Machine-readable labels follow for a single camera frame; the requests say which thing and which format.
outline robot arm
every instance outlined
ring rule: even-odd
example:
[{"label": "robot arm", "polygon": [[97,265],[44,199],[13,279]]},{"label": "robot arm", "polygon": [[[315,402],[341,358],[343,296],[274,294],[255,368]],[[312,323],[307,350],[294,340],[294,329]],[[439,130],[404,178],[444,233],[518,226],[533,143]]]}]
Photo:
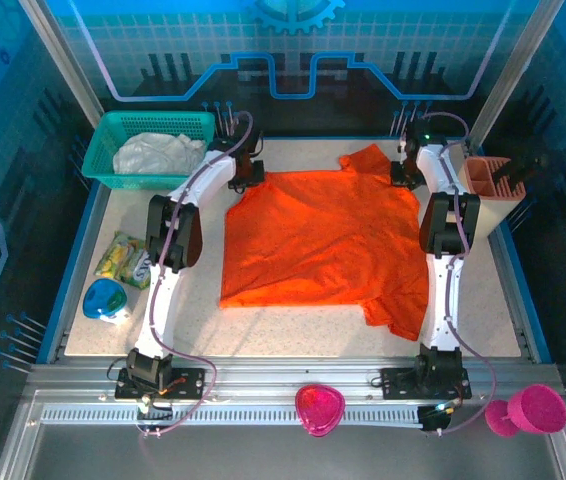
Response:
[{"label": "robot arm", "polygon": [[[430,199],[419,232],[429,272],[429,301],[421,329],[420,354],[410,375],[386,370],[389,393],[384,398],[448,399],[470,398],[467,372],[463,368],[459,343],[450,325],[458,325],[459,282],[465,246],[472,245],[480,200],[469,194],[457,178],[448,149],[429,144],[423,121],[408,124],[400,152],[404,161],[393,163],[392,182],[414,189],[427,185]],[[458,206],[458,222],[455,213]]]},{"label": "robot arm", "polygon": [[[197,171],[202,170],[210,160],[221,153],[218,150],[208,151]],[[232,157],[223,158],[205,169],[186,192],[172,240],[173,247],[166,259],[166,266],[169,268],[165,270],[164,279],[158,292],[156,291],[156,284],[161,270],[158,259],[163,249],[163,240],[167,235],[168,222],[172,218],[176,201],[183,194],[188,182],[183,183],[168,197],[156,195],[150,201],[146,235],[152,262],[150,266],[149,298],[151,299],[156,295],[153,312],[154,328],[163,343],[170,344],[172,342],[174,322],[167,321],[168,318],[173,318],[173,315],[170,315],[170,310],[175,306],[172,304],[180,297],[178,289],[183,283],[183,277],[187,275],[189,267],[194,266],[197,262],[203,248],[199,210],[204,208],[214,194],[232,180],[235,175],[236,160]],[[164,358],[169,355],[169,352],[159,345],[152,335],[149,304],[145,309],[143,327],[135,348],[140,354],[149,358]]]},{"label": "robot arm", "polygon": [[[183,279],[198,261],[203,248],[200,209],[205,208],[224,185],[238,190],[264,180],[263,162],[251,159],[260,139],[258,132],[250,135],[231,156],[219,158],[223,152],[237,148],[236,138],[238,136],[213,142],[201,165],[181,187],[169,196],[155,195],[150,200],[146,233],[151,262],[149,300],[141,333],[127,357],[125,373],[133,386],[143,385],[160,392],[172,381],[172,355],[165,346],[172,343],[174,307],[180,299]],[[176,225],[163,262],[161,285],[157,288],[161,276],[159,258],[176,208],[179,209]]]}]

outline snack bag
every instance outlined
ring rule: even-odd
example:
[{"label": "snack bag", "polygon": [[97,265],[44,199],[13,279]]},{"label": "snack bag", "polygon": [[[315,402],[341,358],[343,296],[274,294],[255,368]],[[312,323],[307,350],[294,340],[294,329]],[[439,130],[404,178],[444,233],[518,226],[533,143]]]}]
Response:
[{"label": "snack bag", "polygon": [[119,272],[119,280],[143,290],[150,285],[150,254],[143,250],[144,242],[129,258]]},{"label": "snack bag", "polygon": [[105,278],[117,278],[117,274],[127,263],[130,256],[139,248],[140,240],[123,232],[115,232],[114,240],[96,266],[95,275]]}]

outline table surface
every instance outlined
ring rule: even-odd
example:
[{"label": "table surface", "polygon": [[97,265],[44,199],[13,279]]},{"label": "table surface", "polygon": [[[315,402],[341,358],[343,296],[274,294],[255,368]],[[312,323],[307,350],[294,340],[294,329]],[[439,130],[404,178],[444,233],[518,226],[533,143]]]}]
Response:
[{"label": "table surface", "polygon": [[[338,158],[365,148],[369,140],[268,140],[262,158],[266,171],[337,170]],[[398,159],[396,142],[376,141],[388,158]],[[452,151],[455,169],[463,163],[460,149]],[[156,191],[113,190],[92,255],[83,295],[97,277],[92,274],[121,230],[145,238],[147,208]],[[415,191],[422,204],[428,191]],[[413,356],[417,342],[392,335],[387,327],[365,324],[359,306],[264,307],[219,309],[223,268],[224,220],[240,199],[222,189],[201,211],[203,252],[183,285],[176,309],[174,347],[205,356],[373,357]],[[65,355],[127,355],[141,330],[148,290],[124,285],[133,315],[122,325],[86,318],[76,311]],[[461,277],[459,332],[483,355],[517,357],[518,347],[507,303],[487,240],[476,241]]]}]

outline plastic basket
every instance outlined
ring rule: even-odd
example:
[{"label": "plastic basket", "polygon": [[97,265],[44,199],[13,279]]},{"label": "plastic basket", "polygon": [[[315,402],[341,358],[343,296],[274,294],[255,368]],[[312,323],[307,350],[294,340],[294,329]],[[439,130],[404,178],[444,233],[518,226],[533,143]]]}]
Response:
[{"label": "plastic basket", "polygon": [[208,145],[214,137],[214,115],[208,112],[110,112],[101,118],[83,160],[85,177],[95,178],[110,188],[170,190],[181,185],[183,174],[114,173],[112,161],[123,144],[139,133],[184,134]]}]

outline pink plastic container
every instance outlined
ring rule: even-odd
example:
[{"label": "pink plastic container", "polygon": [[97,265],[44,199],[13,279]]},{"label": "pink plastic container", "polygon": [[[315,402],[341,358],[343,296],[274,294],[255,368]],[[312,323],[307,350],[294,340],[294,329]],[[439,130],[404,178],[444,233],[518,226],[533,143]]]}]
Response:
[{"label": "pink plastic container", "polygon": [[565,402],[547,385],[532,385],[516,393],[507,404],[507,414],[528,433],[556,433],[566,425]]},{"label": "pink plastic container", "polygon": [[509,402],[494,400],[485,409],[488,427],[501,437],[519,430],[528,433],[556,433],[565,428],[566,405],[547,385],[531,385],[516,393]]},{"label": "pink plastic container", "polygon": [[345,399],[326,385],[307,385],[296,393],[296,413],[310,435],[323,437],[341,421]]},{"label": "pink plastic container", "polygon": [[507,416],[507,402],[494,400],[485,409],[485,421],[494,433],[501,437],[513,437],[519,431]]}]

